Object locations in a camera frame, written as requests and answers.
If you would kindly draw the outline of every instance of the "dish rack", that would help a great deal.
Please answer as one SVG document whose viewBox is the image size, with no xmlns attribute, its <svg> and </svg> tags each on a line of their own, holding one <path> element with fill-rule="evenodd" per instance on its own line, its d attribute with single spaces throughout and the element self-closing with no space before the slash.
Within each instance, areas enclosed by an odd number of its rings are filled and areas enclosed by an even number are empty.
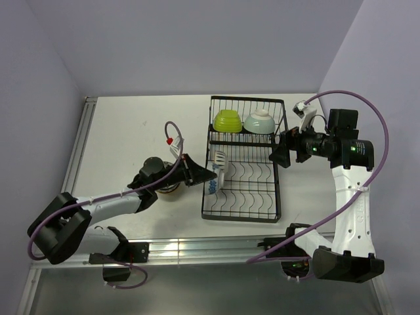
<svg viewBox="0 0 420 315">
<path fill-rule="evenodd" d="M 212 96 L 205 164 L 214 160 L 215 151 L 223 151 L 229 161 L 224 185 L 216 194 L 205 195 L 201 217 L 207 220 L 278 222 L 281 215 L 278 166 L 268 159 L 288 130 L 283 100 L 235 96 Z M 242 121 L 257 108 L 268 110 L 276 122 L 270 135 L 256 135 L 242 127 L 239 133 L 214 130 L 213 120 L 221 110 L 236 110 Z"/>
</svg>

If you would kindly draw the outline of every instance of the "lavender wall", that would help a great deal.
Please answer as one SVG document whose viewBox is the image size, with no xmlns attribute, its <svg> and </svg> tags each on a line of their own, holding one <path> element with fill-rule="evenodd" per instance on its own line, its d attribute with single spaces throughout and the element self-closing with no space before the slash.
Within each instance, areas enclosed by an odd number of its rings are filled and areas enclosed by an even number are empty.
<svg viewBox="0 0 420 315">
<path fill-rule="evenodd" d="M 91 96 L 316 92 L 362 0 L 28 0 Z"/>
<path fill-rule="evenodd" d="M 59 193 L 83 99 L 28 4 L 0 9 L 0 313 L 14 314 L 30 260 L 26 229 Z"/>
<path fill-rule="evenodd" d="M 397 314 L 418 314 L 420 240 L 420 2 L 365 0 L 321 91 L 348 89 L 378 106 L 390 129 L 390 154 L 372 184 L 371 225 L 378 257 Z M 349 96 L 325 96 L 325 109 L 359 110 L 362 138 L 382 154 L 381 126 Z"/>
</svg>

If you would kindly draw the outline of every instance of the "white table surface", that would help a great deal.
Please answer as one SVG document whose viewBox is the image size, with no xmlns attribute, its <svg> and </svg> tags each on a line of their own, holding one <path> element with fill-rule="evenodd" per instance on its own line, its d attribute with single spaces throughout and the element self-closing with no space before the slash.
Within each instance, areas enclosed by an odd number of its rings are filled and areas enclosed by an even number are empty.
<svg viewBox="0 0 420 315">
<path fill-rule="evenodd" d="M 285 101 L 289 128 L 299 123 L 292 107 L 313 94 L 241 95 L 280 98 Z M 210 95 L 100 97 L 76 180 L 74 196 L 95 196 L 121 191 L 142 167 L 145 159 L 158 156 L 173 161 L 163 131 L 174 121 L 185 138 L 184 151 L 205 165 Z M 323 114 L 320 103 L 312 106 Z M 314 127 L 324 129 L 322 119 Z M 229 222 L 201 218 L 202 185 L 186 188 L 175 201 L 157 200 L 151 208 L 106 221 L 128 238 L 199 238 L 211 236 L 255 236 L 283 234 L 291 222 L 313 224 L 335 210 L 335 187 L 329 162 L 312 157 L 303 164 L 279 167 L 282 217 L 276 224 Z M 333 232 L 331 221 L 318 229 Z"/>
</svg>

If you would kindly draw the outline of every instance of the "green bowl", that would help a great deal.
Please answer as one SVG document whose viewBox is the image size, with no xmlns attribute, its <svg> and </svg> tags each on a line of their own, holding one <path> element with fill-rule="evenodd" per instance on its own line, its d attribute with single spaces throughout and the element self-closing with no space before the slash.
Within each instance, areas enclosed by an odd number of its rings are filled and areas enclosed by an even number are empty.
<svg viewBox="0 0 420 315">
<path fill-rule="evenodd" d="M 221 110 L 213 122 L 213 128 L 220 133 L 238 133 L 242 130 L 242 122 L 235 110 Z"/>
</svg>

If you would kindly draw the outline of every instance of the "cup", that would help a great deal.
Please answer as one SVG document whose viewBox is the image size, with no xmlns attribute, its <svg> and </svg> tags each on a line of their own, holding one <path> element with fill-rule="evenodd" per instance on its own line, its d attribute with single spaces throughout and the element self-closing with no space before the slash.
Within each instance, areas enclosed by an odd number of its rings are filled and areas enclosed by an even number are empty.
<svg viewBox="0 0 420 315">
<path fill-rule="evenodd" d="M 215 151 L 214 162 L 220 167 L 220 170 L 226 174 L 228 172 L 228 157 L 223 151 Z"/>
<path fill-rule="evenodd" d="M 211 180 L 208 180 L 204 183 L 204 194 L 213 195 L 216 194 L 223 187 L 224 182 L 224 173 L 221 168 L 214 162 L 209 161 L 207 163 L 207 169 L 217 174 L 217 177 Z"/>
</svg>

